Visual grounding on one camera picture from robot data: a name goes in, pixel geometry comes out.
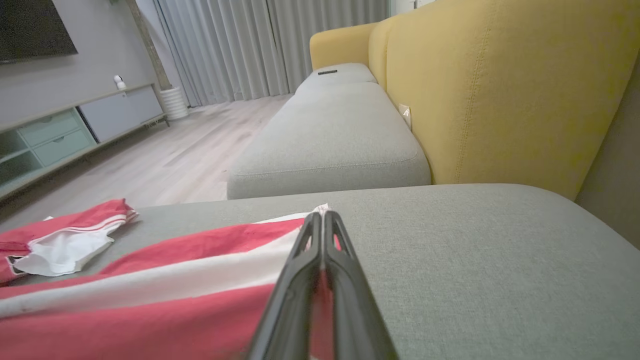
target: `sofa armrest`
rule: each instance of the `sofa armrest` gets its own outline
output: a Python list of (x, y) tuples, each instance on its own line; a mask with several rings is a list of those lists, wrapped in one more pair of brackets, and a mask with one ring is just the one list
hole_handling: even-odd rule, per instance
[(311, 37), (309, 51), (314, 70), (341, 63), (369, 66), (369, 35), (377, 22), (322, 31)]

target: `light wood floor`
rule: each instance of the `light wood floor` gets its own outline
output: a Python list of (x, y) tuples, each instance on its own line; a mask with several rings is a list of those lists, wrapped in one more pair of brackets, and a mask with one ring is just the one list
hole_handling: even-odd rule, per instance
[(227, 169), (289, 98), (204, 106), (135, 133), (0, 204), (0, 232), (110, 199), (133, 208), (226, 200)]

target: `television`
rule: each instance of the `television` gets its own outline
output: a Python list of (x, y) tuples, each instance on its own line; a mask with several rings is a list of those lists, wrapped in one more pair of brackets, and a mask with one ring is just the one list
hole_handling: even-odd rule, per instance
[(70, 54), (76, 47), (51, 0), (0, 0), (0, 63)]

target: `sofa stitching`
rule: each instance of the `sofa stitching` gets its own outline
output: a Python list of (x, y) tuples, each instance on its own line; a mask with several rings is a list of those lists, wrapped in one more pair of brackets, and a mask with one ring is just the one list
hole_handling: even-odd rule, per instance
[(299, 170), (283, 170), (283, 171), (274, 171), (274, 172), (264, 172), (260, 174), (232, 174), (236, 177), (260, 177), (260, 176), (269, 176), (273, 174), (286, 174), (286, 173), (295, 173), (295, 172), (320, 172), (329, 169), (347, 169), (347, 168), (359, 168), (359, 167), (382, 167), (388, 165), (397, 165), (404, 162), (409, 162), (414, 160), (418, 156), (418, 151), (408, 159), (392, 161), (390, 163), (370, 163), (370, 164), (356, 164), (356, 165), (346, 165), (346, 166), (331, 166), (331, 167), (319, 167), (319, 168), (304, 168)]
[(489, 20), (487, 22), (487, 26), (484, 29), (483, 38), (480, 45), (480, 51), (478, 51), (478, 55), (476, 58), (476, 66), (474, 67), (474, 74), (472, 76), (471, 85), (470, 85), (471, 96), (469, 97), (469, 100), (467, 102), (467, 110), (465, 112), (465, 120), (464, 120), (463, 129), (462, 129), (462, 141), (460, 142), (460, 155), (458, 156), (458, 163), (456, 165), (456, 174), (454, 177), (454, 183), (460, 183), (460, 175), (462, 173), (462, 164), (465, 159), (465, 151), (467, 150), (467, 138), (469, 133), (469, 127), (471, 123), (472, 113), (474, 110), (474, 101), (476, 99), (476, 94), (479, 89), (480, 69), (484, 63), (484, 54), (486, 53), (486, 49), (488, 47), (489, 33), (491, 32), (491, 25), (493, 24), (495, 15), (498, 12), (497, 3), (498, 3), (498, 0), (494, 0), (494, 2), (492, 3), (492, 9), (489, 14)]
[(382, 59), (385, 62), (385, 65), (383, 67), (384, 70), (385, 70), (385, 73), (384, 73), (385, 87), (382, 90), (384, 90), (385, 92), (387, 92), (387, 64), (388, 64), (387, 54), (388, 54), (388, 49), (389, 49), (389, 36), (390, 35), (391, 35), (391, 29), (389, 29), (389, 31), (387, 32), (387, 40), (385, 41), (385, 54), (382, 56)]

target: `white fabric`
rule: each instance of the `white fabric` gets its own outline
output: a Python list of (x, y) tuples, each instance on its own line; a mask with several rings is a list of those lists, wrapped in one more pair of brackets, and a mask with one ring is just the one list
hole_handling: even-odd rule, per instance
[[(313, 211), (325, 212), (327, 204)], [(266, 220), (305, 218), (297, 213)], [(256, 249), (185, 261), (0, 301), (0, 318), (37, 311), (79, 312), (199, 297), (277, 281), (300, 229)]]
[(115, 215), (91, 227), (68, 227), (29, 242), (31, 253), (13, 266), (33, 275), (61, 276), (82, 270), (84, 264), (111, 245), (115, 229), (138, 213)]

